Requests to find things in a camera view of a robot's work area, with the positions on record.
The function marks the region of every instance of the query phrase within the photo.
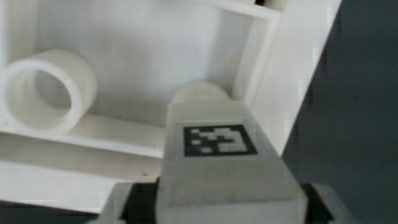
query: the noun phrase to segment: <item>tape roll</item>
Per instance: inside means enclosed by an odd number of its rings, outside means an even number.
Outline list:
[[[38,75],[48,73],[66,87],[72,106],[50,105],[38,90]],[[52,50],[16,61],[4,72],[2,104],[9,126],[18,131],[66,133],[89,110],[98,94],[98,80],[84,59]]]

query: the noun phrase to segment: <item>white roll of tape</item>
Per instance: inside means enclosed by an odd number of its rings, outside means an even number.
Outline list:
[[[57,108],[40,94],[38,75],[48,73],[66,87],[70,108]],[[16,61],[4,72],[0,103],[16,132],[66,133],[89,110],[98,80],[84,59],[64,50],[50,50]]]

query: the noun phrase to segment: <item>white plastic surface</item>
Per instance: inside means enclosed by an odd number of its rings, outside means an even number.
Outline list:
[[[32,127],[24,131],[6,119],[6,108],[0,108],[0,131],[162,157],[173,96],[187,84],[205,80],[246,102],[281,154],[340,2],[269,0],[265,8],[251,0],[0,0],[0,82],[8,66],[54,49],[79,55],[98,78],[96,101],[73,128],[63,127],[63,131],[72,128],[68,132],[48,134],[43,128],[32,131]],[[48,86],[40,90],[47,103],[68,105],[57,82],[38,86]],[[11,148],[18,147],[22,138],[9,141]],[[52,148],[68,151],[70,147],[75,146],[56,144]],[[116,169],[123,167],[118,162],[104,163]],[[43,171],[24,160],[16,166],[24,175],[0,172],[9,180],[2,182],[8,189],[2,199],[20,201],[36,195],[34,202],[45,196],[57,198],[63,190],[73,194],[66,184],[52,191],[48,183],[70,175],[52,166]],[[43,182],[27,188],[24,181],[36,174],[45,175]],[[77,175],[82,178],[72,180],[72,185],[77,192],[86,192],[86,180],[95,180],[86,178],[82,170]],[[109,180],[98,183],[111,186]],[[86,210],[91,206],[84,203],[96,199],[80,196],[80,200],[54,206]]]
[[[0,135],[0,199],[100,213],[116,183],[153,182],[155,158]]]

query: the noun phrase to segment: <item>dark background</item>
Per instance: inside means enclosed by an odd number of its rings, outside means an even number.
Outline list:
[[[285,160],[329,184],[359,221],[398,223],[398,0],[343,0]],[[80,224],[91,214],[0,203],[2,224]]]

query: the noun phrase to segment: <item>black and white square marker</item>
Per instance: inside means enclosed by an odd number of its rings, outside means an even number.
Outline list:
[[[258,154],[244,125],[185,127],[184,135],[187,157]]]

